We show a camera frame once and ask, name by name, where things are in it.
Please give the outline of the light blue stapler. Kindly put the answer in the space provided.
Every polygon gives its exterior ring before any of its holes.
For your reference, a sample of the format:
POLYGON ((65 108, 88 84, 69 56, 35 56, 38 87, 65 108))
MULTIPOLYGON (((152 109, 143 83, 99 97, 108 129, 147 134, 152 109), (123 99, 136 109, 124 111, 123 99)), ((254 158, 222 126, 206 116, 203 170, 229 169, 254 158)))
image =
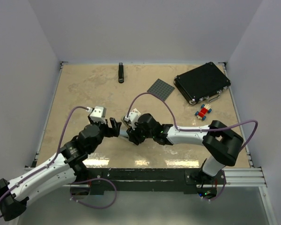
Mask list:
POLYGON ((125 132, 120 133, 118 137, 122 138, 122 139, 125 139, 125 140, 129 140, 129 135, 125 132))

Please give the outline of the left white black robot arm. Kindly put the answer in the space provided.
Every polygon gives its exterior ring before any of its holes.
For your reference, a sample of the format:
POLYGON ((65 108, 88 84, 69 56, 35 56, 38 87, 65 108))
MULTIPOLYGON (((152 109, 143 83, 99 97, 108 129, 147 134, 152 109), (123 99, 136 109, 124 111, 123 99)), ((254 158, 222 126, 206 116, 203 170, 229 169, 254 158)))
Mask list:
POLYGON ((29 203, 65 184, 84 183, 89 178, 84 160, 105 137, 118 137, 122 123, 114 118, 90 121, 72 140, 58 147, 55 155, 26 174, 12 180, 0 179, 0 218, 20 216, 29 203))

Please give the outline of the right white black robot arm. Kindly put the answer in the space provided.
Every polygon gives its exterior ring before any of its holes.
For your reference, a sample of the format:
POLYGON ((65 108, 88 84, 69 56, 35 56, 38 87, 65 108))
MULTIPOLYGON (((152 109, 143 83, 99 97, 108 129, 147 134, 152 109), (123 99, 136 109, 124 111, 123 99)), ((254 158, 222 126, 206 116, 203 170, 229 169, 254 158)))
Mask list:
POLYGON ((210 184, 226 166, 234 166, 241 151, 243 138, 218 120, 202 127, 176 127, 160 124, 149 113, 130 112, 124 117, 128 140, 136 145, 153 139, 159 145, 194 144, 204 146, 211 156, 199 173, 200 181, 210 184))

